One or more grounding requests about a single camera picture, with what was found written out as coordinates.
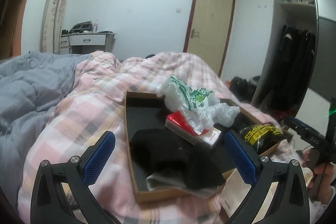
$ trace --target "wooden door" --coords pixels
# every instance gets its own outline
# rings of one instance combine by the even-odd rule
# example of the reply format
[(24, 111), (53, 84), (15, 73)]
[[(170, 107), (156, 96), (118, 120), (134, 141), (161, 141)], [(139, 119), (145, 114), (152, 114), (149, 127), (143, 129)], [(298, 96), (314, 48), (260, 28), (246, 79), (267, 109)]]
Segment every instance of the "wooden door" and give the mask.
[(183, 52), (202, 58), (220, 76), (235, 0), (193, 0)]

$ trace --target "green and white plastic bag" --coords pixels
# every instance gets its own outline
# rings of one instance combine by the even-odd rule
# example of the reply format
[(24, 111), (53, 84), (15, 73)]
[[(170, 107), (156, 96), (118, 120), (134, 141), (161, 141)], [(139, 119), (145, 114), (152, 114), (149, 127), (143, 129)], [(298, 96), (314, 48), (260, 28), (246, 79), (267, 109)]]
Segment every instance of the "green and white plastic bag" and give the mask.
[(205, 88), (193, 90), (176, 77), (169, 77), (157, 90), (158, 97), (165, 95), (166, 107), (180, 111), (197, 134), (211, 129), (215, 123), (229, 127), (240, 112), (239, 107), (221, 104), (213, 91)]

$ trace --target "pink plaid comforter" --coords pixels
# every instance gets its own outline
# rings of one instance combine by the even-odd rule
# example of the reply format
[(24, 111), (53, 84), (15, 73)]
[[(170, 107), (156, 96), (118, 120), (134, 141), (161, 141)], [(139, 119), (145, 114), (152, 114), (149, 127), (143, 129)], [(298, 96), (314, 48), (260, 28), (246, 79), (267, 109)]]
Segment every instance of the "pink plaid comforter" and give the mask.
[[(124, 98), (127, 90), (156, 93), (169, 76), (192, 88), (213, 90), (218, 98), (236, 101), (217, 75), (197, 56), (160, 53), (150, 59), (129, 58), (120, 63), (111, 53), (95, 52), (75, 71), (73, 91), (55, 108), (49, 123), (30, 149), (18, 195), (20, 217), (30, 223), (30, 202), (40, 162), (66, 162), (81, 155), (105, 131), (114, 132), (116, 147), (90, 190), (100, 205), (121, 223), (214, 223), (221, 205), (217, 196), (191, 195), (139, 206), (133, 195), (126, 153)], [(262, 122), (274, 121), (248, 104), (239, 103)]]

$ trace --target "red and white box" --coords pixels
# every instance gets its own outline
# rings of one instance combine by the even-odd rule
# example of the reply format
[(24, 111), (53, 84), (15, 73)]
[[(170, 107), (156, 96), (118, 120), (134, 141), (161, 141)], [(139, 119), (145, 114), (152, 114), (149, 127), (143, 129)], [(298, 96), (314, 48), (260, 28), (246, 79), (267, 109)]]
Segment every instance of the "red and white box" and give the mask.
[(216, 144), (221, 134), (220, 130), (212, 128), (210, 130), (203, 130), (201, 135), (197, 135), (179, 111), (167, 116), (166, 127), (194, 145), (196, 143), (205, 142), (212, 147)]

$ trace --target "bed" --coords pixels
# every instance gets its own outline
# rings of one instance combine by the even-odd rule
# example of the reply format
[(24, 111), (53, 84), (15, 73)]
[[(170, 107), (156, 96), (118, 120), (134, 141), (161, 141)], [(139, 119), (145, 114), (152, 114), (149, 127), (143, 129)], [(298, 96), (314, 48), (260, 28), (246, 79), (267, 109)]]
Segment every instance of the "bed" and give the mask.
[[(66, 162), (81, 155), (107, 130), (114, 132), (116, 147), (97, 182), (89, 188), (103, 209), (121, 223), (217, 223), (220, 197), (201, 199), (191, 195), (140, 206), (136, 203), (129, 173), (124, 128), (124, 99), (127, 91), (156, 93), (169, 76), (192, 88), (205, 87), (218, 98), (237, 102), (261, 122), (275, 122), (249, 104), (240, 103), (217, 75), (197, 56), (166, 52), (152, 58), (129, 58), (120, 63), (113, 54), (94, 52), (77, 64), (72, 91), (48, 112), (48, 124), (26, 156), (17, 209), (30, 223), (30, 203), (38, 166), (42, 160)], [(71, 200), (71, 192), (64, 185)]]
[(0, 65), (0, 187), (15, 211), (26, 155), (90, 57), (32, 52)]

